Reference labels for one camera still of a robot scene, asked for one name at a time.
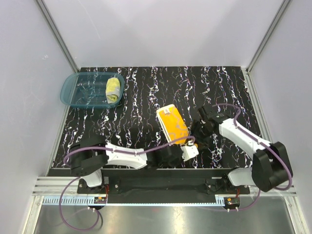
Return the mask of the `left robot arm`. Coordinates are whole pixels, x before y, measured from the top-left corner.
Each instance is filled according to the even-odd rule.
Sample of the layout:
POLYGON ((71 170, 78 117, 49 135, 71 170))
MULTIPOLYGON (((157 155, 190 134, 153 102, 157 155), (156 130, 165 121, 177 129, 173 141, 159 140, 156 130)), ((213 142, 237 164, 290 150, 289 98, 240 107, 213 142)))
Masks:
POLYGON ((100 193, 105 188, 102 168, 123 166, 141 170, 164 165, 175 167, 176 163, 185 160, 185 142, 186 137, 180 137, 154 148, 131 149, 114 145, 99 136, 74 144, 63 162, 70 167, 71 176, 85 182, 94 193, 100 193))

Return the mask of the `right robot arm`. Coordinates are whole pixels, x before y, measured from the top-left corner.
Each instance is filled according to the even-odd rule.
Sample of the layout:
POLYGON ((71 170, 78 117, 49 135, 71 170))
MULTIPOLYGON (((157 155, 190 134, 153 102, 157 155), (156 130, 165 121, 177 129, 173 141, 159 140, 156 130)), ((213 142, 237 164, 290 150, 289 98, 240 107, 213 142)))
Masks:
POLYGON ((260 191, 271 189, 288 190, 293 184, 293 171, 284 144, 272 143, 252 133, 238 122, 241 109, 234 117, 217 112, 214 106, 205 105, 198 109, 200 118, 194 120, 191 135, 201 147, 207 147, 214 134, 219 134, 237 145, 252 161, 248 168, 232 169, 221 181, 226 193, 233 193, 239 186, 256 186, 260 191))

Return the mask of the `grey yellow frog towel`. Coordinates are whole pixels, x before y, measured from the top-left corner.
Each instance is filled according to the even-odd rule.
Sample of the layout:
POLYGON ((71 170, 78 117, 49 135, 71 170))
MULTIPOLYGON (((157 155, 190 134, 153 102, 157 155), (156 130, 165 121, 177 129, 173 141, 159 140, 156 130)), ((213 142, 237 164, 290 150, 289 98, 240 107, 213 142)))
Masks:
POLYGON ((106 98, 109 104, 115 103, 118 101, 120 96, 120 81, 118 78, 109 78, 106 83, 106 98))

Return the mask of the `grey orange towel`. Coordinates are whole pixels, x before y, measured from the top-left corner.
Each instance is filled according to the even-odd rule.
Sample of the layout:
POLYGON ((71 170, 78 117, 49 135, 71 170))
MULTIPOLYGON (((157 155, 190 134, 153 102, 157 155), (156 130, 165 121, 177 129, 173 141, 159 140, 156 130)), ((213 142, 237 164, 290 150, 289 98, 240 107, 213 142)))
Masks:
POLYGON ((156 116, 168 142, 189 135, 188 128, 174 104, 157 109, 156 116))

